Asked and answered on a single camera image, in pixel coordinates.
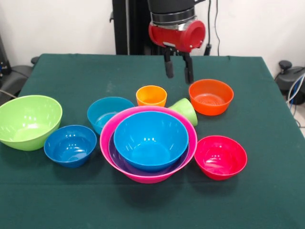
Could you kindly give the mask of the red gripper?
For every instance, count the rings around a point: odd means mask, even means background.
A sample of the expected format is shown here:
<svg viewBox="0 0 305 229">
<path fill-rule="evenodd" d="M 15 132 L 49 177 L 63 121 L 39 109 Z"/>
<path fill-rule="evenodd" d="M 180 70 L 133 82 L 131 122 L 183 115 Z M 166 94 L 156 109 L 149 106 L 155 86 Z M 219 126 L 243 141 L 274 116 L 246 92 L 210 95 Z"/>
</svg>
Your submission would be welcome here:
<svg viewBox="0 0 305 229">
<path fill-rule="evenodd" d="M 185 62 L 184 75 L 187 84 L 193 83 L 193 61 L 188 52 L 200 48 L 206 35 L 206 28 L 203 22 L 191 20 L 187 23 L 170 26 L 157 26 L 149 24 L 148 33 L 153 43 L 164 49 L 164 65 L 168 78 L 173 78 L 173 63 L 171 61 L 171 50 L 173 47 L 183 53 Z"/>
</svg>

